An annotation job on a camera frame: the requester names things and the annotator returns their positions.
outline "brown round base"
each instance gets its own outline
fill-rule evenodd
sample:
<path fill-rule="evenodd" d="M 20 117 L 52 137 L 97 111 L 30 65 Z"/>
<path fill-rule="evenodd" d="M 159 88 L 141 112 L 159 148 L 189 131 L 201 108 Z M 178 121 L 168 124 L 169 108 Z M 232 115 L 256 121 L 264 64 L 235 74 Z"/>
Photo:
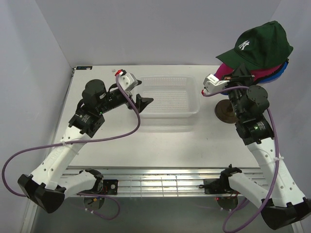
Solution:
<path fill-rule="evenodd" d="M 238 121 L 235 117 L 230 100 L 221 100 L 215 107 L 216 117 L 222 122 L 234 124 Z"/>

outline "cap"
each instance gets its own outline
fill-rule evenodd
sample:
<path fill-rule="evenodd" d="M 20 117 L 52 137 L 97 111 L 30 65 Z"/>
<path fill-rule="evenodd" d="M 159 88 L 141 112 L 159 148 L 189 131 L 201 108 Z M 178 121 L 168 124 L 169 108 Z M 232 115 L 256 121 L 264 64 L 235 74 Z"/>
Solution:
<path fill-rule="evenodd" d="M 248 70 L 268 69 L 284 63 L 292 51 L 284 28 L 272 21 L 243 32 L 234 49 L 216 58 L 232 69 L 241 63 Z"/>

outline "cap brim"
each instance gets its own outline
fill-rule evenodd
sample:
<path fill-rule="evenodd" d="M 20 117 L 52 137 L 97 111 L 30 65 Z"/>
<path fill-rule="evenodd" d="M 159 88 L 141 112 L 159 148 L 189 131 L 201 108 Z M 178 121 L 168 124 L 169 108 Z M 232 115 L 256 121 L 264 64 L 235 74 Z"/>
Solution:
<path fill-rule="evenodd" d="M 245 64 L 248 70 L 261 69 L 261 67 L 245 60 L 240 56 L 234 49 L 224 52 L 216 57 L 221 60 L 225 65 L 229 66 L 232 69 L 238 68 L 242 63 Z"/>

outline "perforated basket bottom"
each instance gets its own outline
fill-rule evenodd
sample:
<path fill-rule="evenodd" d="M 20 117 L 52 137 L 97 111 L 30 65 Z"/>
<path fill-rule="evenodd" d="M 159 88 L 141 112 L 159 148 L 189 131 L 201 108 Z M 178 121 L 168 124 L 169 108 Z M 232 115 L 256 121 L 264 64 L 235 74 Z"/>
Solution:
<path fill-rule="evenodd" d="M 144 97 L 154 101 L 144 110 L 145 113 L 184 113 L 189 111 L 186 91 L 144 91 Z"/>

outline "cable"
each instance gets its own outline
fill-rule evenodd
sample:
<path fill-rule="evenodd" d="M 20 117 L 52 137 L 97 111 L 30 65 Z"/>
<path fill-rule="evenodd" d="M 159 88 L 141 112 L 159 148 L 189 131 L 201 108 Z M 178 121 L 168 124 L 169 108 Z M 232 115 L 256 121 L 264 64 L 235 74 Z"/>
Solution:
<path fill-rule="evenodd" d="M 110 140 L 114 140 L 114 139 L 118 139 L 118 138 L 122 138 L 122 137 L 126 137 L 129 136 L 133 133 L 135 133 L 139 127 L 140 127 L 140 116 L 139 116 L 139 112 L 134 104 L 134 102 L 131 100 L 131 98 L 129 98 L 127 96 L 127 94 L 125 93 L 125 91 L 122 89 L 122 87 L 119 84 L 119 75 L 116 76 L 116 84 L 118 89 L 120 90 L 120 92 L 124 95 L 124 97 L 126 98 L 126 100 L 129 102 L 129 104 L 131 105 L 132 109 L 134 110 L 136 116 L 137 116 L 137 126 L 135 129 L 133 129 L 131 132 L 119 135 L 119 136 L 114 136 L 114 137 L 109 137 L 109 138 L 102 138 L 102 139 L 91 139 L 91 140 L 74 140 L 74 141 L 67 141 L 65 142 L 65 144 L 75 144 L 75 143 L 90 143 L 90 142 L 104 142 L 104 141 L 110 141 Z M 62 143 L 55 143 L 55 144 L 51 144 L 51 145 L 46 145 L 46 146 L 39 146 L 39 147 L 32 147 L 32 148 L 28 148 L 28 149 L 24 149 L 21 150 L 15 154 L 13 154 L 10 158 L 8 158 L 8 160 L 4 163 L 3 167 L 2 167 L 2 171 L 1 171 L 1 176 L 2 176 L 2 181 L 4 186 L 6 187 L 6 189 L 11 192 L 12 194 L 19 196 L 19 197 L 26 197 L 26 195 L 21 194 L 21 193 L 17 193 L 15 192 L 13 189 L 11 189 L 11 187 L 8 185 L 6 178 L 5 178 L 5 170 L 8 166 L 8 164 L 11 162 L 12 159 L 14 159 L 16 156 L 23 154 L 25 152 L 29 152 L 29 151 L 33 151 L 33 150 L 39 150 L 39 149 L 46 149 L 46 148 L 51 148 L 51 147 L 60 147 L 63 146 Z"/>
<path fill-rule="evenodd" d="M 79 206 L 76 206 L 76 205 L 72 205 L 72 206 L 74 206 L 74 207 L 76 207 L 76 208 L 78 208 L 78 209 L 81 209 L 81 210 L 88 210 L 88 211 L 90 211 L 92 214 L 95 214 L 95 215 L 97 215 L 98 217 L 101 217 L 101 218 L 103 218 L 103 219 L 105 219 L 105 220 L 114 220 L 115 218 L 117 218 L 117 217 L 119 216 L 119 214 L 120 214 L 120 212 L 121 212 L 121 205 L 120 205 L 120 203 L 118 202 L 117 199 L 115 199 L 115 198 L 113 198 L 113 197 L 110 197 L 110 196 L 107 196 L 107 195 L 88 194 L 88 193 L 78 193 L 78 195 L 81 195 L 81 196 L 89 196 L 89 197 L 107 198 L 107 199 L 110 199 L 110 200 L 114 201 L 114 202 L 117 204 L 117 206 L 118 206 L 118 211 L 117 211 L 117 213 L 116 213 L 114 216 L 112 216 L 112 217 L 107 217 L 107 216 L 102 215 L 102 214 L 100 214 L 100 213 L 98 213 L 98 212 L 96 212 L 96 211 L 93 211 L 93 210 L 90 210 L 90 209 L 87 209 L 87 208 L 82 208 L 82 207 L 79 207 Z"/>
<path fill-rule="evenodd" d="M 203 96 L 205 97 L 210 97 L 210 96 L 214 96 L 214 95 L 217 95 L 217 94 L 220 94 L 220 93 L 223 93 L 223 92 L 227 92 L 227 91 L 230 91 L 230 90 L 235 90 L 235 89 L 248 89 L 247 86 L 234 86 L 234 87 L 230 87 L 230 88 L 227 88 L 227 89 L 223 89 L 221 91 L 218 91 L 218 92 L 215 92 L 213 94 L 204 94 L 203 93 Z M 277 139 L 277 134 L 276 134 L 276 126 L 275 126 L 275 123 L 273 121 L 273 118 L 272 118 L 272 114 L 271 114 L 271 111 L 270 109 L 268 108 L 267 109 L 267 112 L 268 112 L 268 115 L 269 115 L 269 118 L 270 118 L 270 121 L 271 121 L 271 126 L 272 126 L 272 130 L 274 132 L 274 143 L 275 143 L 275 149 L 276 149 L 276 158 L 279 158 L 279 147 L 278 147 L 278 139 Z M 231 211 L 228 216 L 226 217 L 225 221 L 224 221 L 224 224 L 223 224 L 223 231 L 225 233 L 236 233 L 240 230 L 242 230 L 243 228 L 245 228 L 246 226 L 248 226 L 260 213 L 261 211 L 263 210 L 263 208 L 265 207 L 265 205 L 267 204 L 267 202 L 269 201 L 270 199 L 270 196 L 272 194 L 272 191 L 273 191 L 273 188 L 276 184 L 276 178 L 277 178 L 277 174 L 278 174 L 278 168 L 279 168 L 279 160 L 276 160 L 276 169 L 275 169 L 275 172 L 274 172 L 274 175 L 273 175 L 273 178 L 272 178 L 272 181 L 271 181 L 271 185 L 270 185 L 270 188 L 268 190 L 268 194 L 265 198 L 265 200 L 263 201 L 263 203 L 261 204 L 261 206 L 259 207 L 259 209 L 257 209 L 257 211 L 254 213 L 253 216 L 251 216 L 244 224 L 242 224 L 240 227 L 238 227 L 237 229 L 234 229 L 232 231 L 228 231 L 226 230 L 225 226 L 228 222 L 228 220 L 231 218 L 231 216 L 237 211 L 239 210 L 238 207 L 236 207 L 233 211 Z"/>

